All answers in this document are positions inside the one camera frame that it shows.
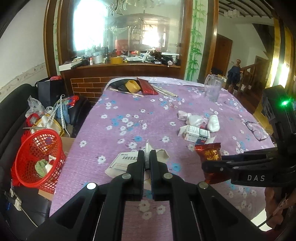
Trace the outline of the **red snack wrapper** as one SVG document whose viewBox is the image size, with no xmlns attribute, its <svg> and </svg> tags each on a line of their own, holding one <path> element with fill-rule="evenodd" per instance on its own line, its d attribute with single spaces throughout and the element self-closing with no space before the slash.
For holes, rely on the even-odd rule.
<svg viewBox="0 0 296 241">
<path fill-rule="evenodd" d="M 225 172 L 225 167 L 222 166 L 220 148 L 220 143 L 195 145 L 195 151 L 202 163 L 205 182 L 211 185 L 229 180 L 229 176 Z"/>
</svg>

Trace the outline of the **white medicine box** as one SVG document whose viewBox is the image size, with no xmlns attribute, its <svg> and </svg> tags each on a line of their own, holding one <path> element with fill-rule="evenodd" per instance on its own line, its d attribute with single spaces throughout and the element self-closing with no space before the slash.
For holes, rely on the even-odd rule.
<svg viewBox="0 0 296 241">
<path fill-rule="evenodd" d="M 216 136 L 211 137 L 208 130 L 190 125 L 180 127 L 178 136 L 182 136 L 184 140 L 192 142 L 196 145 L 214 143 L 216 138 Z"/>
</svg>

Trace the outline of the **white tissue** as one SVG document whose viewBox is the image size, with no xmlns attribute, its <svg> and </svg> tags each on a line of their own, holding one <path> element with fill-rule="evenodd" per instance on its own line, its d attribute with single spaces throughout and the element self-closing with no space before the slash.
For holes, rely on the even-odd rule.
<svg viewBox="0 0 296 241">
<path fill-rule="evenodd" d="M 184 121 L 186 125 L 200 127 L 203 123 L 205 123 L 205 119 L 199 115 L 194 115 L 191 113 L 187 113 L 185 111 L 178 111 L 178 120 Z M 220 123 L 218 120 L 218 116 L 216 114 L 211 115 L 206 122 L 206 129 L 210 132 L 218 132 L 220 130 Z"/>
</svg>

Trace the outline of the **white paper leaflet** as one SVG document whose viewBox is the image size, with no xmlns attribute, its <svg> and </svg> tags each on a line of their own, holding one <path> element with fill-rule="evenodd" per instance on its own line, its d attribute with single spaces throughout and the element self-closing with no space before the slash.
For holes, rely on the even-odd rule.
<svg viewBox="0 0 296 241">
<path fill-rule="evenodd" d="M 151 191 L 151 178 L 150 178 L 150 170 L 149 170 L 149 153 L 152 150 L 156 151 L 157 160 L 162 163 L 167 163 L 169 159 L 169 155 L 165 149 L 155 149 L 151 146 L 149 141 L 146 141 L 144 148 L 144 189 Z M 117 155 L 117 157 L 113 160 L 113 162 L 109 165 L 109 167 L 105 170 L 105 174 L 111 178 L 115 178 L 121 174 L 124 174 L 127 171 L 127 167 L 129 164 L 137 161 L 138 151 L 132 152 L 122 152 Z"/>
</svg>

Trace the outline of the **green towel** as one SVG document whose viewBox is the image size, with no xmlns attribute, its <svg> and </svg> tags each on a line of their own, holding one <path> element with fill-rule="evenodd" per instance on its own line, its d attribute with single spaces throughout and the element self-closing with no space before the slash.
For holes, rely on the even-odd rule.
<svg viewBox="0 0 296 241">
<path fill-rule="evenodd" d="M 41 159 L 41 160 L 37 161 L 35 164 L 35 170 L 41 178 L 45 177 L 48 173 L 46 170 L 47 164 L 48 164 L 48 161 L 45 159 Z"/>
</svg>

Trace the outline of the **purple eyeglasses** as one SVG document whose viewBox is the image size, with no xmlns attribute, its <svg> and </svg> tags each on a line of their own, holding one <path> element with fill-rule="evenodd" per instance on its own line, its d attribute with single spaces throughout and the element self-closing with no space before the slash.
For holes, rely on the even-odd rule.
<svg viewBox="0 0 296 241">
<path fill-rule="evenodd" d="M 268 138 L 268 133 L 258 123 L 247 121 L 245 124 L 258 141 L 262 141 Z"/>
</svg>

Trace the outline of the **purple floral tablecloth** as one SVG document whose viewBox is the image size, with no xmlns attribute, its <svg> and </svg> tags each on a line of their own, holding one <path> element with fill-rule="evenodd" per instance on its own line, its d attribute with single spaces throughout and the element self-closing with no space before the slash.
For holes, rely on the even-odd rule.
<svg viewBox="0 0 296 241">
<path fill-rule="evenodd" d="M 138 152 L 149 144 L 169 155 L 171 173 L 189 183 L 204 181 L 201 162 L 194 144 L 178 136 L 185 125 L 178 111 L 196 114 L 205 122 L 217 115 L 220 130 L 212 133 L 221 143 L 222 155 L 236 155 L 250 150 L 273 147 L 268 137 L 258 141 L 246 122 L 255 118 L 229 92 L 221 90 L 217 102 L 209 101 L 204 88 L 180 84 L 160 85 L 177 95 L 133 97 L 104 90 L 81 127 L 67 156 L 51 204 L 50 216 L 87 183 L 109 183 L 105 170 L 119 153 Z M 214 188 L 248 219 L 265 209 L 264 188 L 233 185 L 230 181 Z M 122 240 L 173 240 L 168 202 L 154 202 L 150 191 L 144 191 L 140 202 L 126 202 Z"/>
</svg>

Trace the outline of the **black leather sofa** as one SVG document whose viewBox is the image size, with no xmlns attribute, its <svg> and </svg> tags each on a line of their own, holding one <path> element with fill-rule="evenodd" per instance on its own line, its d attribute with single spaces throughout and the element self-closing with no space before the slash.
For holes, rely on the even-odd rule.
<svg viewBox="0 0 296 241">
<path fill-rule="evenodd" d="M 51 207 L 51 201 L 37 189 L 11 183 L 30 96 L 38 97 L 37 88 L 23 84 L 1 101 L 1 231 L 9 231 L 14 240 L 26 240 L 49 217 Z"/>
</svg>

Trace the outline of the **red plastic basket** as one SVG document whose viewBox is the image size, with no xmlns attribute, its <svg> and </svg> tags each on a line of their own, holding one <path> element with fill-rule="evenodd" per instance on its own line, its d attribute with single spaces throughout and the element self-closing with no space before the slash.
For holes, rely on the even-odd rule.
<svg viewBox="0 0 296 241">
<path fill-rule="evenodd" d="M 47 128 L 37 131 L 30 135 L 22 143 L 21 147 L 18 150 L 15 160 L 15 173 L 19 182 L 25 187 L 33 188 L 29 186 L 34 181 L 34 174 L 32 171 L 33 162 L 36 160 L 41 160 L 40 155 L 36 153 L 37 148 L 33 144 L 32 136 L 36 133 L 38 134 L 38 136 L 40 136 L 40 132 L 48 133 L 49 131 L 53 131 L 57 136 L 59 136 L 59 134 L 56 131 Z"/>
</svg>

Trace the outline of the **cardboard box under basket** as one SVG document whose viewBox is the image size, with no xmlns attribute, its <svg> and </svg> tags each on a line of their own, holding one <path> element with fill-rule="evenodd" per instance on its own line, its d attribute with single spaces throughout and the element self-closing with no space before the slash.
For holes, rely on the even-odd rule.
<svg viewBox="0 0 296 241">
<path fill-rule="evenodd" d="M 36 168 L 40 161 L 34 161 L 32 167 L 34 181 L 29 186 L 37 188 L 40 196 L 51 201 L 59 175 L 67 158 L 66 154 L 69 153 L 75 139 L 59 137 L 53 131 L 48 133 L 40 132 L 40 134 L 40 136 L 37 133 L 32 136 L 33 144 L 37 148 L 36 153 L 40 155 L 42 161 L 45 161 L 45 165 L 49 166 L 49 169 L 44 168 L 45 174 L 40 176 L 42 168 Z"/>
</svg>

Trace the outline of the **chopsticks on table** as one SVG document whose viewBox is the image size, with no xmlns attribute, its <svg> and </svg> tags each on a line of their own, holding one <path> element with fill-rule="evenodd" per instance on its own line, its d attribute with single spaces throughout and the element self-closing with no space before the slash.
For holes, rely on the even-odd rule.
<svg viewBox="0 0 296 241">
<path fill-rule="evenodd" d="M 161 92 L 161 93 L 163 93 L 163 94 L 165 94 L 165 95 L 169 95 L 169 96 L 172 96 L 172 97 L 178 97 L 178 95 L 176 95 L 176 94 L 174 94 L 174 93 L 172 93 L 172 92 L 170 92 L 170 91 L 168 91 L 168 90 L 165 90 L 165 89 L 163 89 L 162 87 L 159 87 L 159 86 L 156 86 L 156 85 L 152 85 L 152 87 L 156 90 L 156 91 L 158 91 L 158 92 Z"/>
</svg>

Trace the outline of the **red packet on table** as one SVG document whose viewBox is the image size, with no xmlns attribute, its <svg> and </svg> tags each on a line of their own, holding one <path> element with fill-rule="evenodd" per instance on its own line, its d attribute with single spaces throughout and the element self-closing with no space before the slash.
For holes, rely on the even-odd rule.
<svg viewBox="0 0 296 241">
<path fill-rule="evenodd" d="M 159 93 L 149 84 L 147 80 L 137 78 L 143 95 L 158 95 Z"/>
</svg>

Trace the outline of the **yellow tape roll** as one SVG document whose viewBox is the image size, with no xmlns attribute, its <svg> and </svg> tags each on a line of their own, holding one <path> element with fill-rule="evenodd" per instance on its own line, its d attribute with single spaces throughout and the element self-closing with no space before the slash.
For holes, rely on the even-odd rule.
<svg viewBox="0 0 296 241">
<path fill-rule="evenodd" d="M 141 90 L 141 87 L 135 80 L 128 80 L 125 83 L 125 87 L 130 93 L 138 93 Z"/>
</svg>

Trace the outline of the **clear plastic bag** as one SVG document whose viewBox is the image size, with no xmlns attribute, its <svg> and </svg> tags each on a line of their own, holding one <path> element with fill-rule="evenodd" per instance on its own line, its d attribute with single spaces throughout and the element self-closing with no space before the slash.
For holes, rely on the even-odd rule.
<svg viewBox="0 0 296 241">
<path fill-rule="evenodd" d="M 41 102 L 32 96 L 28 98 L 29 109 L 27 110 L 25 117 L 28 118 L 32 114 L 37 114 L 39 117 L 42 117 L 45 114 L 45 108 Z"/>
</svg>

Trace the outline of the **black shopping bag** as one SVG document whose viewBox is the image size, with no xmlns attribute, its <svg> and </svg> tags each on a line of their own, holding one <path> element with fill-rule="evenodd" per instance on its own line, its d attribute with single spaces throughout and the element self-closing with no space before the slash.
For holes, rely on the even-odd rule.
<svg viewBox="0 0 296 241">
<path fill-rule="evenodd" d="M 38 100 L 46 108 L 53 106 L 62 94 L 66 94 L 66 87 L 61 76 L 47 77 L 35 83 L 38 89 Z"/>
</svg>

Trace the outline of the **wooden brick-pattern counter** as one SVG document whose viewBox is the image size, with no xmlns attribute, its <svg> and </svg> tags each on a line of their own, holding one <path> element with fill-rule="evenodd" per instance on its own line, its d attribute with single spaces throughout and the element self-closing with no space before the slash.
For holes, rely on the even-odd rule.
<svg viewBox="0 0 296 241">
<path fill-rule="evenodd" d="M 151 63 L 97 64 L 81 66 L 61 72 L 69 95 L 81 95 L 91 105 L 99 100 L 107 83 L 116 77 L 172 77 L 182 79 L 184 68 Z"/>
</svg>

